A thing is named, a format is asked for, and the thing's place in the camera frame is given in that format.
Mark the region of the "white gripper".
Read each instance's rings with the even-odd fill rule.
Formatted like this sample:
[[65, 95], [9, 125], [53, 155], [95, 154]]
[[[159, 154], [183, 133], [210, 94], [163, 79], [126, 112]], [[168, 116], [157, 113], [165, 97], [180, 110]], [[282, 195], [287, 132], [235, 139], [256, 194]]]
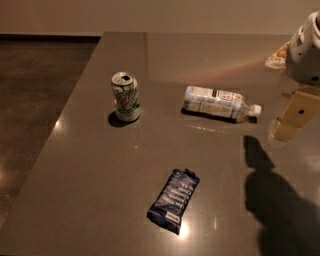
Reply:
[[293, 80], [308, 84], [285, 95], [280, 113], [271, 122], [270, 137], [290, 142], [320, 112], [320, 12], [311, 13], [286, 42], [267, 58], [265, 66], [285, 69]]

